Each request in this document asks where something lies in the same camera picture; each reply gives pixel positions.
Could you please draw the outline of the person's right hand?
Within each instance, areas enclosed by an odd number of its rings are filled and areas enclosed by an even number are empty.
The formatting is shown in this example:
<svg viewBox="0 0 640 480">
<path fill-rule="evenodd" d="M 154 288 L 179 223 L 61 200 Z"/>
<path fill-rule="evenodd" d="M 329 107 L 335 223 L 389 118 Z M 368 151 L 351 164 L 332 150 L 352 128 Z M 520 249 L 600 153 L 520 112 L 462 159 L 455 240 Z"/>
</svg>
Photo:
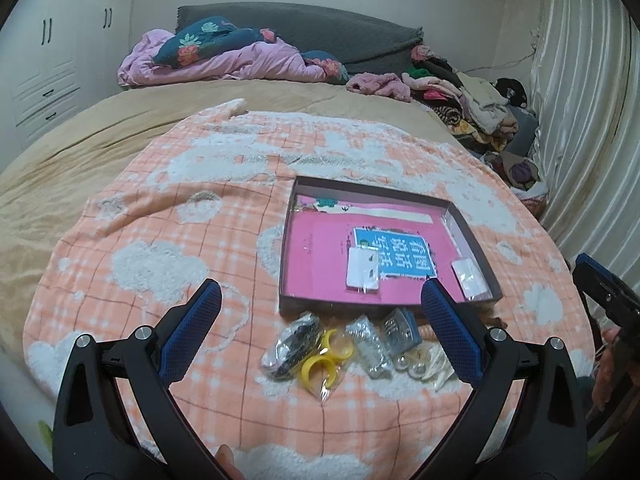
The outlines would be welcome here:
<svg viewBox="0 0 640 480">
<path fill-rule="evenodd" d="M 591 395 L 594 406 L 600 412 L 604 411 L 613 391 L 613 375 L 615 372 L 613 349 L 619 332 L 619 327 L 613 327 L 603 333 L 606 346 L 599 361 Z"/>
</svg>

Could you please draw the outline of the person's left hand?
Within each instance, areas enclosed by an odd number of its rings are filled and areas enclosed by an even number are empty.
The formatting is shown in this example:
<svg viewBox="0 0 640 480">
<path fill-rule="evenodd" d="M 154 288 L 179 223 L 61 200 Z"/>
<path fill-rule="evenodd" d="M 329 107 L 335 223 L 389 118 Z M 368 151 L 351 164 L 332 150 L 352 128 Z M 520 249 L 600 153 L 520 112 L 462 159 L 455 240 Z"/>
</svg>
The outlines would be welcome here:
<svg viewBox="0 0 640 480">
<path fill-rule="evenodd" d="M 216 461 L 232 480 L 245 480 L 244 474 L 235 466 L 234 455 L 230 446 L 223 444 L 215 454 Z"/>
</svg>

